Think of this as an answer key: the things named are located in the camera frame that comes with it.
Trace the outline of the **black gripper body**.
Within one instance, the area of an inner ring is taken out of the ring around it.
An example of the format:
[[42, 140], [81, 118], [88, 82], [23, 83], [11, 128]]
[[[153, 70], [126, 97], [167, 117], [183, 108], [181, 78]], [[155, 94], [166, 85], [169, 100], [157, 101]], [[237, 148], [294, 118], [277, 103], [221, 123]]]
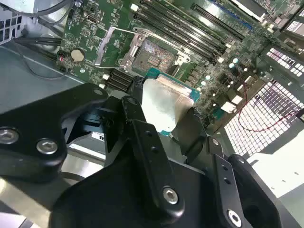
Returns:
[[113, 162], [66, 190], [51, 212], [53, 228], [218, 228], [213, 184], [168, 159], [142, 109], [122, 102], [126, 143]]

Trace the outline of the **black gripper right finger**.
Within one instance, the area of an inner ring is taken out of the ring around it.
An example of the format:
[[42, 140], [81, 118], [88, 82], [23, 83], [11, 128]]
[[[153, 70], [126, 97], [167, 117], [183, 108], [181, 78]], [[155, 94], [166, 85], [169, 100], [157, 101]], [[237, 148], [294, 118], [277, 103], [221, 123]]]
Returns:
[[226, 156], [220, 142], [206, 133], [194, 108], [175, 127], [185, 163], [210, 180], [224, 228], [298, 228], [300, 225], [252, 166], [240, 155]]

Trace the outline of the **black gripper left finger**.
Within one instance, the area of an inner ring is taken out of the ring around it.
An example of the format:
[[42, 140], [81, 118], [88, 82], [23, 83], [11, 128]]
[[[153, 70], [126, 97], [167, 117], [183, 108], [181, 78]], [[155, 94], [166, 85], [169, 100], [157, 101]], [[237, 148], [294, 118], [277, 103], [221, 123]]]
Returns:
[[107, 127], [108, 149], [126, 137], [122, 102], [140, 103], [131, 96], [110, 98], [96, 85], [86, 83], [18, 107], [0, 116], [0, 173], [29, 182], [54, 179], [67, 157], [67, 142], [75, 139], [83, 124], [80, 118], [96, 114], [111, 122]]

